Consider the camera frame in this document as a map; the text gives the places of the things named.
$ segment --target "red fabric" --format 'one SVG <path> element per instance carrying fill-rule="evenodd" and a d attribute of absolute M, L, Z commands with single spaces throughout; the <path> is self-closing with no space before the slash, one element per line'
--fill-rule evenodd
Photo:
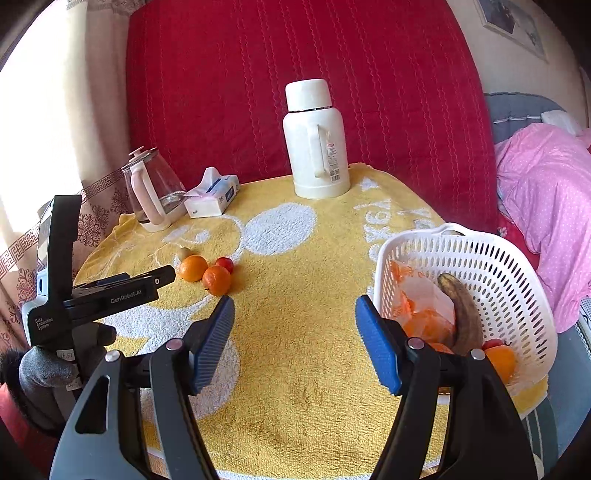
<path fill-rule="evenodd" d="M 445 219 L 495 231 L 495 160 L 478 73 L 445 0 L 153 0 L 130 20 L 132 144 L 186 187 L 290 173 L 285 85 L 321 77 L 349 162 L 403 181 Z"/>
<path fill-rule="evenodd" d="M 27 423 L 13 402 L 6 384 L 0 386 L 0 418 L 28 460 L 40 472 L 49 475 L 57 440 L 42 434 Z"/>
<path fill-rule="evenodd" d="M 500 236 L 509 240 L 509 242 L 519 248 L 519 250 L 521 250 L 526 256 L 527 260 L 530 261 L 531 266 L 534 267 L 534 270 L 537 270 L 538 265 L 540 264 L 540 256 L 538 254 L 532 253 L 530 249 L 527 248 L 523 233 L 519 231 L 517 226 L 507 220 L 507 218 L 505 218 L 501 212 L 498 212 L 497 225 Z"/>

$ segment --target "yellow tablecloth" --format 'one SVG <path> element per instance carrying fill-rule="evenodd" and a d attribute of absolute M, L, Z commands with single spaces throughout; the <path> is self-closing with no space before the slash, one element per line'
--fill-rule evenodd
<path fill-rule="evenodd" d="M 210 262 L 235 261 L 235 326 L 212 384 L 192 402 L 224 478 L 367 476 L 383 448 L 399 400 L 378 382 L 354 302 L 372 294 L 385 239 L 442 220 L 386 173 L 356 165 L 350 176 L 351 190 L 326 200 L 295 196 L 291 177 L 246 184 L 221 217 L 186 216 L 157 233 L 123 215 L 76 278 L 178 265 L 180 247 Z M 105 319 L 126 355 L 182 336 L 216 303 L 200 282 L 178 278 L 159 292 L 159 300 Z M 538 390 L 535 404 L 546 391 Z M 147 440 L 157 451 L 144 395 Z M 526 409 L 534 400 L 526 398 Z M 447 407 L 439 406 L 426 467 L 438 461 L 446 421 Z"/>

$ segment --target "framed picture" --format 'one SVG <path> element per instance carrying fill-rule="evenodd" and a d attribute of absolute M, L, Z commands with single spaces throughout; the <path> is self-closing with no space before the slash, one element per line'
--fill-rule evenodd
<path fill-rule="evenodd" d="M 546 60 L 542 39 L 533 17 L 510 0 L 474 0 L 482 24 Z"/>

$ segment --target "basket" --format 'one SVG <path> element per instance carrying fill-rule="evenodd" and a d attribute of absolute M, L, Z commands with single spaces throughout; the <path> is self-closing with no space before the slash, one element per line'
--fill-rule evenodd
<path fill-rule="evenodd" d="M 433 282 L 447 272 L 464 283 L 478 307 L 484 340 L 500 338 L 517 354 L 515 375 L 507 385 L 511 395 L 548 374 L 558 343 L 552 311 L 533 267 L 515 245 L 456 223 L 393 236 L 379 251 L 375 275 L 373 301 L 384 318 L 392 317 L 396 289 L 392 260 Z"/>

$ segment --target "gloved hand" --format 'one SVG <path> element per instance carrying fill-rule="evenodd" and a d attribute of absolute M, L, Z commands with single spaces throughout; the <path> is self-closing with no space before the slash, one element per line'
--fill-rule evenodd
<path fill-rule="evenodd" d="M 105 346 L 116 338 L 114 327 L 91 322 L 72 331 L 75 345 L 87 345 L 77 351 L 82 377 L 88 379 L 106 353 Z M 22 414 L 37 428 L 59 436 L 66 423 L 52 387 L 65 387 L 78 375 L 76 364 L 58 358 L 40 346 L 24 354 L 18 367 L 18 385 L 7 380 L 12 397 Z"/>

